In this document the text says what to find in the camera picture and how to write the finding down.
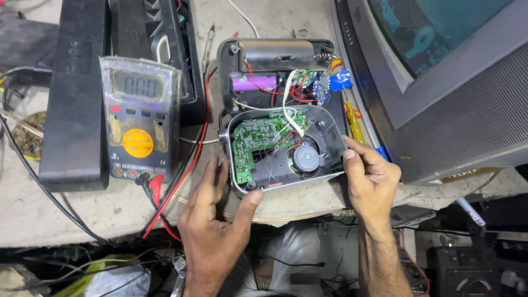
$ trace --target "blue wire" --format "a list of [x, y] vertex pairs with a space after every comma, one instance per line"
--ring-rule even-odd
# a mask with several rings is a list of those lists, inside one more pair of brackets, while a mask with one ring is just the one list
[[[315, 78], [313, 75], [312, 75], [312, 79], [314, 81], [314, 92], [315, 92], [315, 97], [317, 97], [317, 99], [319, 100], [322, 100], [323, 102], [328, 102], [330, 101], [330, 89], [328, 89], [328, 87], [326, 86], [323, 86], [323, 85], [320, 85], [317, 81], [317, 78]], [[326, 96], [324, 98], [321, 97], [321, 92], [326, 92]]]

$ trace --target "black probe plug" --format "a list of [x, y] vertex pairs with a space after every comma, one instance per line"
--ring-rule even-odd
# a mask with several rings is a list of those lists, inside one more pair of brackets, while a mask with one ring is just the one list
[[150, 183], [150, 173], [143, 172], [138, 177], [136, 177], [136, 185], [140, 185], [143, 188], [143, 191], [145, 191], [145, 194], [147, 197], [154, 202], [154, 197], [152, 196], [152, 192], [150, 191], [149, 183]]

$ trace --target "purple lithium battery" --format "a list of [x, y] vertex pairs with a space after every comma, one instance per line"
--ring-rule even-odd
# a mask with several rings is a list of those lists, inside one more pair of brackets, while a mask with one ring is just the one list
[[277, 77], [255, 76], [254, 81], [253, 78], [246, 76], [233, 78], [233, 91], [235, 92], [258, 90], [259, 87], [257, 85], [264, 90], [273, 91], [277, 86]]

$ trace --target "knob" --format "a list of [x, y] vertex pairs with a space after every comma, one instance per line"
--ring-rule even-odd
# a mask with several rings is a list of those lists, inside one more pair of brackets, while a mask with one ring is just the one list
[[132, 129], [123, 136], [125, 151], [136, 158], [145, 158], [154, 149], [154, 141], [150, 134], [141, 129]]

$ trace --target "multimeter screen reading 000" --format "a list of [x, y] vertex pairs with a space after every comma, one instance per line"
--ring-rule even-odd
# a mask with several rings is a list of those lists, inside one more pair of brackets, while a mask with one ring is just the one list
[[114, 92], [155, 103], [163, 100], [165, 81], [160, 76], [118, 69], [111, 69], [110, 76]]

